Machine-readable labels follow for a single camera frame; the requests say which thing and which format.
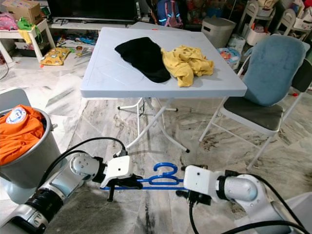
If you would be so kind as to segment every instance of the white folding table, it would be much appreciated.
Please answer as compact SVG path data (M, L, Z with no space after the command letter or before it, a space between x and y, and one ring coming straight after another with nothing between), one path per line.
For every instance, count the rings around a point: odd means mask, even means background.
M214 61L213 75L195 77L192 86L181 88L178 87L174 77L164 83L150 81L115 51L117 45L141 37L149 37L167 51L180 45L199 47L207 59ZM137 108L138 136L127 145L127 148L130 148L158 120L174 98L242 97L247 87L202 32L147 30L145 27L145 29L102 28L80 90L85 98L140 98L133 106L118 107L119 109ZM159 104L158 98L168 100L156 113L150 98L156 98ZM138 112L139 104L143 100L153 110L154 118L141 132ZM158 125L168 140L189 152L167 134L161 121L158 121Z

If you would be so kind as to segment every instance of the orange shirt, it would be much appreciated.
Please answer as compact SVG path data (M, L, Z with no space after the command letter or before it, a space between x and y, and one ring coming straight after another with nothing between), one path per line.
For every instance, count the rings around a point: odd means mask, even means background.
M43 136L40 112L18 105L0 118L0 166L12 162Z

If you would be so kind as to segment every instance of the laundry bucket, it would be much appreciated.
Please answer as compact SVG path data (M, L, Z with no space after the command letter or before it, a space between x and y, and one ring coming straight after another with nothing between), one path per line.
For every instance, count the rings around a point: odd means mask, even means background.
M42 123L45 126L45 131L42 138L22 156L0 166L0 176L21 188L37 187L44 172L60 155L59 148L51 132L52 123L49 116L42 110L34 109L44 117ZM10 111L2 111L0 116ZM55 167L50 175L58 169L59 166Z

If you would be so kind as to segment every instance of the yellow shirt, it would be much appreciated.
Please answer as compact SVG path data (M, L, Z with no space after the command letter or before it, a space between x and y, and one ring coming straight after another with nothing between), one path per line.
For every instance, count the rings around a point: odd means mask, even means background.
M161 49L161 53L165 67L177 78L179 87L191 86L194 74L200 77L214 72L214 62L206 60L199 48L181 45L170 52Z

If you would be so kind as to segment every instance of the marble floor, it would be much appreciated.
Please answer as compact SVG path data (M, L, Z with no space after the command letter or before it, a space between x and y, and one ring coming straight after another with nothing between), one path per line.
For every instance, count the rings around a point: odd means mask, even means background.
M133 111L117 110L137 99L81 98L79 86L89 58L69 57L63 67L40 68L36 59L22 58L0 80L0 90L23 88L34 107L46 111L55 125L53 132L61 151L90 137L110 136L130 143L137 136L137 116ZM287 96L287 107L295 97ZM184 153L161 134L154 125L148 134L129 150L135 173L143 177L156 175L153 166L172 162L179 168L205 164L212 171L225 169L246 172L246 165L256 148L240 139L212 128L203 142L198 139L221 100L177 99L172 106L178 112L166 112L168 133L190 149ZM152 119L145 108L141 127ZM261 145L265 137L237 122L221 117L218 123L241 137ZM108 141L95 141L80 147L92 156L110 160L119 147ZM285 198L312 191L312 95L306 94L283 123L280 132L264 155L251 169L268 180ZM177 176L183 178L183 172ZM1 190L0 221L16 204ZM88 182L80 187L52 220L46 233L54 234L192 234L188 204L174 191L118 191L114 202L107 202L107 191ZM195 223L199 233L218 234L235 227L233 221L245 213L230 202L197 205Z

